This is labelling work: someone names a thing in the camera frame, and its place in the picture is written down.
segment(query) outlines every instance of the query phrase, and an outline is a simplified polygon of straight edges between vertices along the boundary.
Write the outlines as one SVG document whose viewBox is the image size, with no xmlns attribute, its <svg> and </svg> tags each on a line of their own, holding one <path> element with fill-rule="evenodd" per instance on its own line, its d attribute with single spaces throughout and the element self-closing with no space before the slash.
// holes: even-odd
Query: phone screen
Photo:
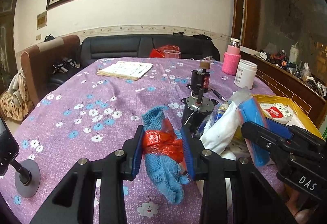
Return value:
<svg viewBox="0 0 327 224">
<path fill-rule="evenodd" d="M 0 122 L 0 176 L 3 176 L 9 166 L 9 163 L 16 158 L 19 152 L 19 146 L 9 131 L 4 120 Z"/>
</svg>

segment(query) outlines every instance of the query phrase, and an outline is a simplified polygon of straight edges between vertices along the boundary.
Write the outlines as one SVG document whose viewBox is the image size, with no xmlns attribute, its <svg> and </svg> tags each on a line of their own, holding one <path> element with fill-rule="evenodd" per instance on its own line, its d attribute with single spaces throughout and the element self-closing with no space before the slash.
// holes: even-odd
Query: floral tablecloth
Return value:
<svg viewBox="0 0 327 224">
<path fill-rule="evenodd" d="M 97 69 L 117 60 L 148 62 L 153 67 L 138 81 L 96 75 Z M 234 85 L 233 76 L 221 71 L 221 66 L 219 62 L 211 63 L 210 85 L 229 98 L 239 88 Z M 190 82 L 191 69 L 198 68 L 199 61 L 193 60 L 101 59 L 48 94 L 14 134 L 20 145 L 17 161 L 32 159 L 40 167 L 38 192 L 29 199 L 20 197 L 12 167 L 0 179 L 0 192 L 18 219 L 23 224 L 29 223 L 79 158 L 102 159 L 120 149 L 142 124 L 141 114 L 152 107 L 165 105 L 165 116 L 175 129 L 180 129 L 184 108 L 180 100 L 189 96 L 186 85 Z M 273 95 L 257 78 L 253 87 L 253 94 Z M 206 96 L 216 98 L 211 93 Z M 98 179 L 94 223 L 99 219 L 100 182 Z M 185 185 L 184 193 L 179 205 L 169 204 L 150 182 L 142 161 L 136 179 L 124 182 L 127 220 L 129 223 L 198 223 L 201 195 L 196 184 Z"/>
</svg>

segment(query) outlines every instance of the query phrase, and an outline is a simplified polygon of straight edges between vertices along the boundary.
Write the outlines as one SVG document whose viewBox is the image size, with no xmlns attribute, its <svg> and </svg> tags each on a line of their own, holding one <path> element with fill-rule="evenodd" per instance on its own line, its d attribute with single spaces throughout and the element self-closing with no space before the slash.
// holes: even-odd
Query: notebook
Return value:
<svg viewBox="0 0 327 224">
<path fill-rule="evenodd" d="M 102 70 L 98 70 L 96 74 L 137 81 L 145 75 L 152 66 L 152 63 L 118 61 Z"/>
</svg>

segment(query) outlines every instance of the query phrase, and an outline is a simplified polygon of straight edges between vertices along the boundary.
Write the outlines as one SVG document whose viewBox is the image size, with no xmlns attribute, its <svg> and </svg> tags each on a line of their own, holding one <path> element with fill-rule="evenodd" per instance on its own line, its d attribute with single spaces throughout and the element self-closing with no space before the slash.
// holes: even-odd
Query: wooden door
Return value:
<svg viewBox="0 0 327 224">
<path fill-rule="evenodd" d="M 13 39 L 16 1 L 0 0 L 0 93 L 17 74 Z"/>
</svg>

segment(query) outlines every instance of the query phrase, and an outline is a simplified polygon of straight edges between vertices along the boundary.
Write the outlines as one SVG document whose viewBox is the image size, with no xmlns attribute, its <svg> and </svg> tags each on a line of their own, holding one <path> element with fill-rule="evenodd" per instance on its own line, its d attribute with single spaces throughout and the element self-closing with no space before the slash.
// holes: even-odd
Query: blue towel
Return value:
<svg viewBox="0 0 327 224">
<path fill-rule="evenodd" d="M 158 106 L 142 115 L 144 129 L 161 130 L 162 120 L 165 118 L 164 107 Z M 181 133 L 175 131 L 177 137 L 181 139 Z M 181 175 L 177 162 L 167 155 L 145 155 L 145 167 L 151 182 L 162 193 L 169 203 L 179 204 L 184 197 L 182 184 L 189 183 L 188 179 Z"/>
</svg>

